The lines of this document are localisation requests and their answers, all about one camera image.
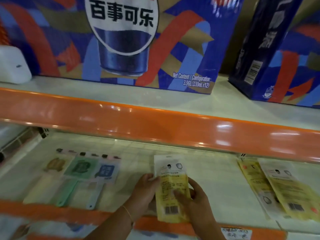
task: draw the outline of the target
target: price tag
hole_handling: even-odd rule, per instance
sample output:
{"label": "price tag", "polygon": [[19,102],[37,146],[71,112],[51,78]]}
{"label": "price tag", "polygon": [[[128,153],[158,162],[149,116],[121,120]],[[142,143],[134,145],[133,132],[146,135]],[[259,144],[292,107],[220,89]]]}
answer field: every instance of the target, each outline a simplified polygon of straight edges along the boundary
{"label": "price tag", "polygon": [[227,240],[250,240],[252,236],[252,230],[240,229],[240,228],[221,228],[222,234]]}

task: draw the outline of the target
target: bracelet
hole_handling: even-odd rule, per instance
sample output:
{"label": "bracelet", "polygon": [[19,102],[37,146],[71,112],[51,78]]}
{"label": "bracelet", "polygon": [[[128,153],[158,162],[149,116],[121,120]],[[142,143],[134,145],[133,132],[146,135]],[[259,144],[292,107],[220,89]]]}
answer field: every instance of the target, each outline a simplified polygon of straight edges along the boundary
{"label": "bracelet", "polygon": [[133,228],[134,221],[132,220],[132,216],[131,216],[130,212],[128,211],[128,209],[124,205],[122,205],[121,207],[123,207],[126,210],[126,212],[128,213],[130,220],[131,220],[131,227]]}

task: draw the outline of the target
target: pepsi box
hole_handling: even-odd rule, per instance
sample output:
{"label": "pepsi box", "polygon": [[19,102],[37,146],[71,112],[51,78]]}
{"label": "pepsi box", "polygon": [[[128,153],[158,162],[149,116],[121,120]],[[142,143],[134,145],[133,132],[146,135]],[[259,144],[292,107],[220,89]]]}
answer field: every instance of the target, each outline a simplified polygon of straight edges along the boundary
{"label": "pepsi box", "polygon": [[290,27],[302,0],[260,0],[229,82],[257,101],[320,108],[320,12]]}
{"label": "pepsi box", "polygon": [[210,94],[243,0],[0,0],[33,75]]}

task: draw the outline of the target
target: left hand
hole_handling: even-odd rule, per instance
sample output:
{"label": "left hand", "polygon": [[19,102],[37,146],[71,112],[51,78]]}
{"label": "left hand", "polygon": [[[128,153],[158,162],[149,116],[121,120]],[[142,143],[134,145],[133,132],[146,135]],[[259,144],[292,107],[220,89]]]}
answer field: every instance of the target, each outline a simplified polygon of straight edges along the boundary
{"label": "left hand", "polygon": [[160,177],[150,180],[152,178],[152,173],[142,175],[135,185],[130,198],[124,203],[134,222],[147,211],[149,203],[152,201],[160,185]]}

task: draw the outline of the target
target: hand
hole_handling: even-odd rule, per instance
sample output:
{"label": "hand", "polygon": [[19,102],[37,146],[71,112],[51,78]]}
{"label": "hand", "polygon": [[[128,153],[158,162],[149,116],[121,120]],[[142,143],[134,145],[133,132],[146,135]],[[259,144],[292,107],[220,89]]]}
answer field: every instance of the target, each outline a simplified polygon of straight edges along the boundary
{"label": "hand", "polygon": [[134,222],[147,211],[149,203],[160,185],[160,177],[150,181],[152,178],[152,173],[142,175],[135,185],[130,198],[124,203]]}
{"label": "hand", "polygon": [[174,196],[184,207],[186,214],[190,218],[194,232],[201,237],[203,232],[206,232],[208,228],[217,226],[217,223],[212,214],[206,193],[200,185],[191,178],[189,178],[189,184],[193,187],[193,190],[190,189],[191,199],[187,198],[178,190],[174,191]]}

